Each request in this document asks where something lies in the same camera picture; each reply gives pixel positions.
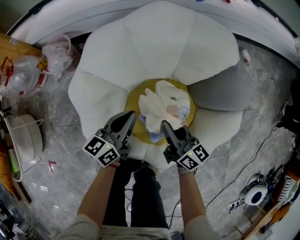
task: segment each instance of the gray cushion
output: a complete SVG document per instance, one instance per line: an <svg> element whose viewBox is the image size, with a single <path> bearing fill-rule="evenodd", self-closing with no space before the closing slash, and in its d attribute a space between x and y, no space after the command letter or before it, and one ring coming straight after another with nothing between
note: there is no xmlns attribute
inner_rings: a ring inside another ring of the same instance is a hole
<svg viewBox="0 0 300 240"><path fill-rule="evenodd" d="M251 80L246 64L240 60L219 74L188 86L199 107L242 112L248 103Z"/></svg>

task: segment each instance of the blue fabric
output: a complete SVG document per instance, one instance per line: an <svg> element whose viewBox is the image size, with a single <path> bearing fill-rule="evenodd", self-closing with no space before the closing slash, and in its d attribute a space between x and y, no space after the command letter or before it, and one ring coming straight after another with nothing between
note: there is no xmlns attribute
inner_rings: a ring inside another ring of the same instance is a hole
<svg viewBox="0 0 300 240"><path fill-rule="evenodd" d="M144 117L143 115L140 114L139 119L146 126L146 117ZM149 138L150 138L151 142L153 142L153 143L157 143L164 136L164 134L162 134L162 133L151 133L148 131L147 128L146 128L146 131L149 133Z"/></svg>
<svg viewBox="0 0 300 240"><path fill-rule="evenodd" d="M190 111L190 105L179 107L179 118L184 120L188 117Z"/></svg>

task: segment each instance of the yellow cushion center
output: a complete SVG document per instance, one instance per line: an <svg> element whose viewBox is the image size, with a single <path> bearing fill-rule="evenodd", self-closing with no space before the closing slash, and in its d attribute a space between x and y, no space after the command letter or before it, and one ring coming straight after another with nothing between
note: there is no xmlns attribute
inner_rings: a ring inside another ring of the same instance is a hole
<svg viewBox="0 0 300 240"><path fill-rule="evenodd" d="M139 108L139 98L140 95L145 95L145 89L149 88L151 91L155 92L155 85L158 81L161 81L162 79L149 79L145 82L143 82L140 86L132 90L128 96L125 111L134 110L139 116L141 114L140 108ZM189 127L194 119L194 116L196 114L196 104L193 102L189 92L188 87L178 81L172 80L170 78L163 79L171 84L173 84L175 87L184 90L187 92L189 101L190 101L190 112L188 117L186 118L186 124ZM141 140L144 143L153 144L153 145L163 145L167 144L167 141L165 137L160 139L157 143L153 143L149 138L149 133L146 131L146 126L137 118L135 127L132 132L133 136L135 136L137 139Z"/></svg>

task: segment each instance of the white robot part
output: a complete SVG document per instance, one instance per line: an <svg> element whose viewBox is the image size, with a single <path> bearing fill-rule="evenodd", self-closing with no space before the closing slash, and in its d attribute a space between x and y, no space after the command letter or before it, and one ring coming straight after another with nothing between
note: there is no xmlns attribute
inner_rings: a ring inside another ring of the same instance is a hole
<svg viewBox="0 0 300 240"><path fill-rule="evenodd" d="M256 185L252 188L245 190L242 193L244 202L251 206L257 206L262 203L265 196L267 195L268 189L264 185Z"/></svg>

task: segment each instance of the plastic bag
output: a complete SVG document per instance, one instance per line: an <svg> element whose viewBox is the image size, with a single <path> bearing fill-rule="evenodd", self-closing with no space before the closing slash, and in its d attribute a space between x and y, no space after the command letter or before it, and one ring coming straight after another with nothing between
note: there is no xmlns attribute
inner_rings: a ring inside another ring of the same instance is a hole
<svg viewBox="0 0 300 240"><path fill-rule="evenodd" d="M68 42L51 43L43 47L42 52L48 60L48 71L57 78L62 77L62 72L67 70L73 61L68 56Z"/></svg>

